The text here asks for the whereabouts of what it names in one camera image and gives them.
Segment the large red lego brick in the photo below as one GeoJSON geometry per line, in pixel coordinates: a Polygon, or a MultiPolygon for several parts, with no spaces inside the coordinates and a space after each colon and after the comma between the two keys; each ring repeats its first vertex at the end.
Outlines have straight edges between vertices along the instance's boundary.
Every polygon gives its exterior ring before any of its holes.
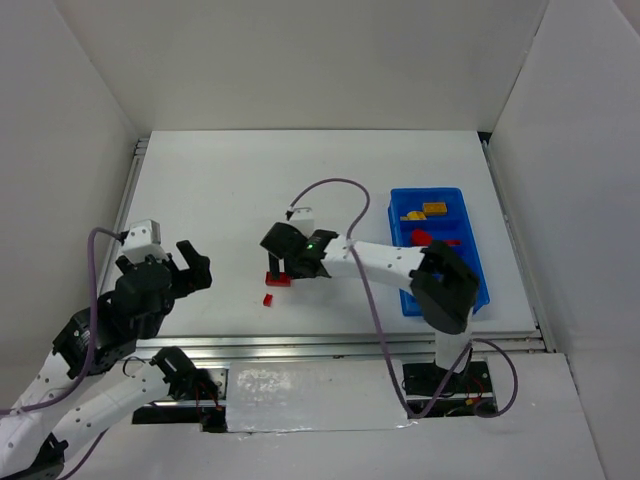
{"type": "Polygon", "coordinates": [[[269,287],[290,287],[292,279],[286,273],[279,273],[277,276],[271,272],[267,272],[265,276],[265,284],[269,287]]]}

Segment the yellow lego brick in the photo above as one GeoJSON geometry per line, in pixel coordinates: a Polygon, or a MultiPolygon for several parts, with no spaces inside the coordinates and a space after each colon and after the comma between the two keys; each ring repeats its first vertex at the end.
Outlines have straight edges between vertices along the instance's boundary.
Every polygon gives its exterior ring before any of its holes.
{"type": "Polygon", "coordinates": [[[410,211],[406,215],[401,216],[401,221],[421,221],[426,220],[427,217],[423,211],[410,211]]]}

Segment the orange lego brick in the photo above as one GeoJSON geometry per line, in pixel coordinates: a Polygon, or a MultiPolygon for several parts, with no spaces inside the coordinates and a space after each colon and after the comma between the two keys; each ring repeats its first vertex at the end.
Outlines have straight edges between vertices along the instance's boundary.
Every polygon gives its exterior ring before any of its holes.
{"type": "Polygon", "coordinates": [[[448,213],[448,207],[445,202],[425,202],[422,212],[426,217],[444,216],[448,213]]]}

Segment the red flower lego piece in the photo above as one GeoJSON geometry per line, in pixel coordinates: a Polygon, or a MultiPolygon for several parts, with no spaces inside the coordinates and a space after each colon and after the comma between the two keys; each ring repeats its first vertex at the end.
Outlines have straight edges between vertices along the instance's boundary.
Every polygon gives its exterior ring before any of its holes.
{"type": "Polygon", "coordinates": [[[432,241],[433,237],[427,231],[415,229],[411,232],[410,242],[412,246],[428,247],[432,241]]]}

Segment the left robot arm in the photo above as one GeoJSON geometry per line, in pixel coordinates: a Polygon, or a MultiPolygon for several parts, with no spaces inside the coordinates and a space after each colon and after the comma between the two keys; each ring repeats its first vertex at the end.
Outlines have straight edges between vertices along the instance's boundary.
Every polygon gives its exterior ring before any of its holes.
{"type": "Polygon", "coordinates": [[[80,399],[137,343],[155,337],[179,299],[212,285],[210,260],[183,240],[176,245],[186,261],[153,253],[132,261],[122,254],[112,290],[74,314],[55,338],[34,380],[1,415],[1,476],[56,479],[81,446],[141,406],[211,397],[216,393],[204,370],[177,346],[161,348],[139,372],[82,402],[80,399]]]}

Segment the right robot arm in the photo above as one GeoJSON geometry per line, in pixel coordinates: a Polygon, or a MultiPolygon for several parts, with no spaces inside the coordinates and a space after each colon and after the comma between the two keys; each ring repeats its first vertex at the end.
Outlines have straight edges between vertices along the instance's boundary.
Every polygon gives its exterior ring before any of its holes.
{"type": "Polygon", "coordinates": [[[291,224],[277,222],[260,246],[283,261],[296,279],[359,278],[409,293],[435,330],[435,365],[455,373],[464,369],[480,281],[446,243],[397,247],[321,229],[305,236],[291,224]]]}

